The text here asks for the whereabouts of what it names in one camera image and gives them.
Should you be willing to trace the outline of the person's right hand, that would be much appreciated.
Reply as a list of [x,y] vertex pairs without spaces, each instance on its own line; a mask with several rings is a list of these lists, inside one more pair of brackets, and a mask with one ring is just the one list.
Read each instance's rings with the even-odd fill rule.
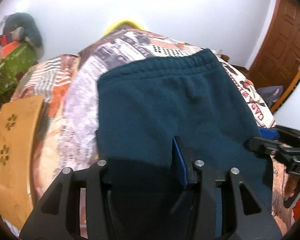
[[294,196],[299,181],[300,177],[297,177],[292,174],[288,175],[288,179],[284,190],[284,200],[287,200],[288,198],[292,198]]

